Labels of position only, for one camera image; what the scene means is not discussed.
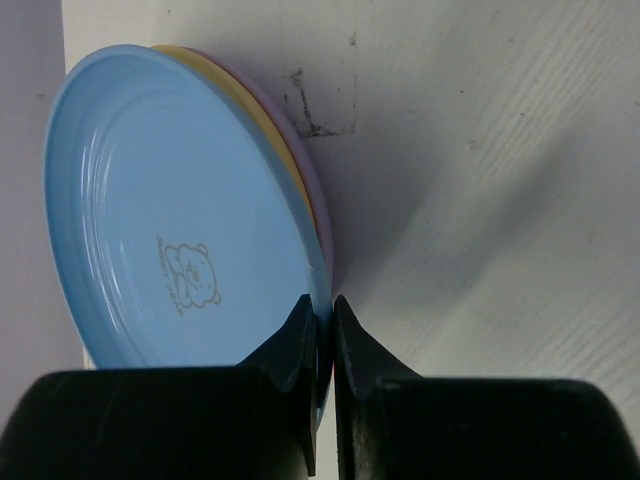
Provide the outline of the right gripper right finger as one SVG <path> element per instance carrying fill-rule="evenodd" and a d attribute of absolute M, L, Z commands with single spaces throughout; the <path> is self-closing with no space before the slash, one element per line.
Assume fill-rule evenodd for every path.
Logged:
<path fill-rule="evenodd" d="M 609 398 L 569 379 L 423 377 L 334 304 L 343 479 L 635 479 Z"/>

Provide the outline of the purple plate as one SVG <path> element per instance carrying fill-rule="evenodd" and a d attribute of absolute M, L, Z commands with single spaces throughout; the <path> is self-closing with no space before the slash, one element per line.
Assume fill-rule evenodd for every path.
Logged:
<path fill-rule="evenodd" d="M 238 68 L 231 66 L 228 62 L 215 59 L 211 55 L 194 48 L 191 48 L 191 51 L 198 53 L 217 64 L 239 81 L 262 105 L 283 136 L 293 155 L 297 168 L 301 174 L 302 181 L 304 182 L 306 192 L 309 196 L 311 208 L 314 214 L 316 231 L 327 264 L 329 283 L 333 284 L 335 257 L 329 210 L 314 162 L 312 161 L 312 158 L 309 155 L 300 135 L 295 130 L 281 107 L 263 91 L 255 80 L 242 73 Z"/>

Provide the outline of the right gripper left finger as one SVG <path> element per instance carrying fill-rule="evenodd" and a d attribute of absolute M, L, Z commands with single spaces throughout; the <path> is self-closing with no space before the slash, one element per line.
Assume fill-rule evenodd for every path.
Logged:
<path fill-rule="evenodd" d="M 316 472 L 316 317 L 302 296 L 235 366 L 40 377 L 1 436 L 5 479 L 306 479 Z"/>

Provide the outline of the yellow plate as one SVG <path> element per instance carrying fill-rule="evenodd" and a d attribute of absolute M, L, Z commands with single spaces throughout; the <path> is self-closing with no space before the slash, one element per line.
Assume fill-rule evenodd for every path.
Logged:
<path fill-rule="evenodd" d="M 218 86 L 224 93 L 231 97 L 231 99 L 234 100 L 241 107 L 241 109 L 248 113 L 248 115 L 257 124 L 257 126 L 262 129 L 263 133 L 266 135 L 276 153 L 279 155 L 283 164 L 288 169 L 289 174 L 294 180 L 296 187 L 301 192 L 301 195 L 303 196 L 303 199 L 305 200 L 306 205 L 311 212 L 314 220 L 314 214 L 311 208 L 309 196 L 306 192 L 304 182 L 302 181 L 301 174 L 297 168 L 293 155 L 275 123 L 271 120 L 266 110 L 254 98 L 254 96 L 223 68 L 208 60 L 204 56 L 191 51 L 191 49 L 189 48 L 175 45 L 155 45 L 153 48 L 185 63 L 187 66 L 202 73 L 206 78 L 208 78 L 216 86 Z"/>

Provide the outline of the light blue plate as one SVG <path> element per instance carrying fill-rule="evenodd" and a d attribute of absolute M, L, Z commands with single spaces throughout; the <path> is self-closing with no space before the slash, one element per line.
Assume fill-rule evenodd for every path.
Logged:
<path fill-rule="evenodd" d="M 96 367 L 236 365 L 306 295 L 325 406 L 332 299 L 316 229 L 219 87 L 151 48 L 97 50 L 58 92 L 43 173 L 56 269 Z"/>

